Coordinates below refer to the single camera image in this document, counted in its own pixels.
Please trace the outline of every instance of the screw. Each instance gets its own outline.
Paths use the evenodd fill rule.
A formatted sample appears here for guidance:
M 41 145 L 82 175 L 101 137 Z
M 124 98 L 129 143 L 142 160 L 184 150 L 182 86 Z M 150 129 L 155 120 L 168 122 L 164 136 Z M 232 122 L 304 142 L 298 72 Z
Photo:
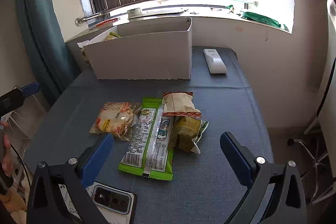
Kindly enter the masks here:
M 77 159 L 76 158 L 70 158 L 69 160 L 68 160 L 68 163 L 69 164 L 75 164 L 77 162 Z
M 37 165 L 38 168 L 43 168 L 45 167 L 45 162 L 44 161 L 41 161 L 38 165 Z
M 289 164 L 289 166 L 291 166 L 291 167 L 295 167 L 295 166 L 296 166 L 296 163 L 295 163 L 294 161 L 292 161 L 292 160 L 290 160 L 290 161 L 288 162 L 288 164 Z
M 258 157 L 257 162 L 260 163 L 260 164 L 264 164 L 266 162 L 266 160 L 263 157 Z

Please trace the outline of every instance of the person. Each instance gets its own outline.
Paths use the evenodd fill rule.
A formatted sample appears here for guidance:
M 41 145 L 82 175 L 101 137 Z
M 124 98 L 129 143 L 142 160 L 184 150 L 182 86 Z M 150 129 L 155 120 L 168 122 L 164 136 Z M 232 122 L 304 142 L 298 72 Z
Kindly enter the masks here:
M 8 127 L 7 122 L 0 122 L 0 124 L 2 124 L 5 128 Z M 13 162 L 11 156 L 11 142 L 6 134 L 3 137 L 3 143 L 6 148 L 6 154 L 2 161 L 2 169 L 5 171 L 5 174 L 10 177 L 13 171 Z

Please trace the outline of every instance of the table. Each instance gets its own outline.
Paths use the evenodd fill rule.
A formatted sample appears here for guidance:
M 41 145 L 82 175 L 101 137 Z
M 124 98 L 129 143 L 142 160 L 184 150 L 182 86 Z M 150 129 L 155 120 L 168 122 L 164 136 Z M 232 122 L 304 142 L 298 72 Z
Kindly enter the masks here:
M 129 144 L 119 139 L 115 139 L 96 180 L 137 195 L 134 224 L 224 223 L 246 187 L 239 184 L 221 151 L 221 134 L 231 131 L 255 156 L 272 162 L 273 155 L 252 88 L 235 52 L 216 48 L 228 72 L 211 75 L 203 49 L 193 47 L 191 80 L 97 80 L 91 69 L 84 71 L 44 118 L 26 151 L 25 163 L 34 171 L 40 161 L 56 165 L 78 157 L 97 140 L 89 130 L 105 102 L 141 102 L 142 97 L 161 97 L 163 92 L 192 91 L 195 107 L 210 124 L 198 143 L 200 155 L 175 149 L 172 181 L 117 170 Z M 254 223 L 260 220 L 271 191 L 267 190 Z

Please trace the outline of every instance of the snack package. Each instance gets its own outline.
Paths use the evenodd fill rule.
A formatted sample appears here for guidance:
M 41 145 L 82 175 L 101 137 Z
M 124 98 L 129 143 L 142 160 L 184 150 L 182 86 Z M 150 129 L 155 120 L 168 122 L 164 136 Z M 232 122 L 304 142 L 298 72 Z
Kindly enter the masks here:
M 109 102 L 106 103 L 90 129 L 90 133 L 112 133 L 124 141 L 131 141 L 131 128 L 137 123 L 140 103 Z
M 177 146 L 185 152 L 200 154 L 201 151 L 197 143 L 202 138 L 208 125 L 209 122 L 197 120 L 193 117 L 178 117 L 173 125 L 168 148 L 173 149 Z
M 121 36 L 114 33 L 114 32 L 110 32 L 107 37 L 105 37 L 104 41 L 105 40 L 111 40 L 111 39 L 116 39 L 116 38 L 120 38 Z
M 162 113 L 162 99 L 143 99 L 141 115 L 119 170 L 154 179 L 173 179 L 174 150 L 168 149 L 168 142 L 174 117 L 162 117 Z
M 192 92 L 166 92 L 162 102 L 165 104 L 164 116 L 190 116 L 201 118 L 201 112 L 195 108 Z

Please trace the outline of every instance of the white cardboard box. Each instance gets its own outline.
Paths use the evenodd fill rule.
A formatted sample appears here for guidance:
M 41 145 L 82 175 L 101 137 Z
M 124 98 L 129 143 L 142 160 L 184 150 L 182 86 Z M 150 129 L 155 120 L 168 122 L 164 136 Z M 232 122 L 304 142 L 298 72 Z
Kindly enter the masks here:
M 168 17 L 114 26 L 84 43 L 97 79 L 190 79 L 192 19 Z M 109 32 L 121 38 L 102 41 Z

